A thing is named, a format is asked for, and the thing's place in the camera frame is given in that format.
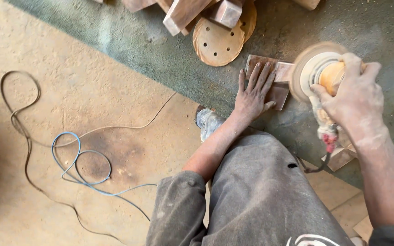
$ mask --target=sander handle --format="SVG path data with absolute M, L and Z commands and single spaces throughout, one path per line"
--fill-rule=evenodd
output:
M 364 62 L 361 63 L 361 73 L 364 73 L 366 66 Z M 329 64 L 320 73 L 319 84 L 325 87 L 331 96 L 336 96 L 338 87 L 345 76 L 345 69 L 345 63 L 341 61 Z

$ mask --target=sanding disc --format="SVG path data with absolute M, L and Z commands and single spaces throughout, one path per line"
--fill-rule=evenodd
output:
M 200 60 L 214 67 L 224 66 L 233 61 L 243 48 L 244 31 L 238 21 L 228 31 L 206 18 L 201 18 L 193 34 L 193 46 Z
M 316 65 L 329 58 L 338 59 L 344 53 L 347 53 L 345 47 L 332 42 L 320 42 L 306 48 L 294 61 L 292 79 L 288 82 L 291 95 L 299 102 L 309 103 L 308 96 L 313 95 L 309 90 L 309 78 L 314 75 Z
M 244 42 L 249 40 L 255 30 L 256 15 L 254 0 L 246 0 L 243 5 L 243 12 L 241 12 L 241 16 L 239 17 L 241 30 L 244 31 Z

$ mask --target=concrete floor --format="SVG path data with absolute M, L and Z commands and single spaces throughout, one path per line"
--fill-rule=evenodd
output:
M 82 134 L 105 125 L 145 125 L 173 93 L 0 1 L 0 77 L 14 69 L 30 72 L 41 85 L 40 101 L 21 119 L 32 136 L 47 144 L 63 131 Z M 7 80 L 5 91 L 15 108 L 27 104 L 36 92 L 30 81 L 17 76 Z M 101 131 L 83 139 L 82 149 L 100 151 L 112 162 L 111 179 L 100 187 L 118 192 L 179 172 L 200 145 L 193 122 L 196 106 L 176 94 L 147 128 Z M 0 96 L 0 245 L 122 245 L 87 232 L 73 210 L 28 184 L 23 172 L 27 145 L 9 116 Z M 69 163 L 74 152 L 74 146 L 58 150 L 62 162 Z M 107 174 L 104 161 L 94 155 L 82 155 L 79 165 L 88 181 Z M 145 217 L 120 199 L 63 181 L 49 148 L 33 146 L 28 171 L 52 199 L 73 204 L 90 230 L 113 234 L 127 245 L 144 244 L 149 225 Z M 354 236 L 353 225 L 367 215 L 361 191 L 325 172 L 308 178 Z M 155 194 L 156 188 L 143 187 L 125 197 L 151 216 Z

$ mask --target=dust stain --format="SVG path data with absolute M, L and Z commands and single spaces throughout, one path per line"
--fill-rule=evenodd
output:
M 92 149 L 104 154 L 111 163 L 110 181 L 118 187 L 139 184 L 138 166 L 143 162 L 145 148 L 119 130 L 92 133 L 82 140 L 82 149 Z M 109 173 L 109 165 L 100 155 L 91 154 L 82 159 L 79 170 L 88 182 L 100 181 Z

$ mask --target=sandpaper disc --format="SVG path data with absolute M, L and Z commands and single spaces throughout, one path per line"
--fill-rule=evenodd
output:
M 319 42 L 308 48 L 298 55 L 294 61 L 294 68 L 292 70 L 292 79 L 288 81 L 291 95 L 299 102 L 309 103 L 308 95 L 302 90 L 301 74 L 302 72 L 313 72 L 312 70 L 304 71 L 304 69 L 312 68 L 313 66 L 305 66 L 311 59 L 321 53 L 338 53 L 340 55 L 347 53 L 347 49 L 339 44 L 332 42 Z
M 246 0 L 243 5 L 243 12 L 241 12 L 241 16 L 239 17 L 241 30 L 244 31 L 244 42 L 249 40 L 255 30 L 256 15 L 254 0 Z
M 206 18 L 201 18 L 193 34 L 193 46 L 200 60 L 214 67 L 224 66 L 233 61 L 243 48 L 244 31 L 238 21 L 228 31 Z

